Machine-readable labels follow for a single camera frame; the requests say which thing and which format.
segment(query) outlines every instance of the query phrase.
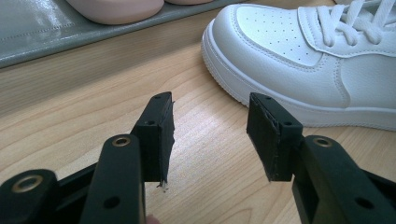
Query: wooden surface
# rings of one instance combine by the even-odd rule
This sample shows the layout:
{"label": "wooden surface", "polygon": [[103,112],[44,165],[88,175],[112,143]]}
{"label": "wooden surface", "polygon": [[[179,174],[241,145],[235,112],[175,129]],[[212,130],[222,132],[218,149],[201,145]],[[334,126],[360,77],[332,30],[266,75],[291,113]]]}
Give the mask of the wooden surface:
{"label": "wooden surface", "polygon": [[[294,8],[330,0],[255,1]],[[248,109],[210,76],[200,51],[211,11],[0,70],[0,183],[46,168],[64,178],[128,133],[149,98],[171,91],[176,143],[169,190],[147,184],[162,223],[299,223],[290,183],[268,183],[246,135]],[[396,181],[396,133],[306,128],[335,139],[356,163]]]}

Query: sneaker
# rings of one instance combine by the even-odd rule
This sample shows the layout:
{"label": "sneaker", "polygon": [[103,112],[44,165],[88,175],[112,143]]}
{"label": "sneaker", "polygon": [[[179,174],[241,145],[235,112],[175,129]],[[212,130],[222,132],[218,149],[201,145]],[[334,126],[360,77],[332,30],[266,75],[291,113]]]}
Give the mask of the sneaker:
{"label": "sneaker", "polygon": [[231,5],[207,26],[205,64],[233,98],[259,92],[305,126],[396,131],[395,0]]}
{"label": "sneaker", "polygon": [[66,1],[87,19],[107,25],[141,21],[155,15],[163,7],[163,0]]}

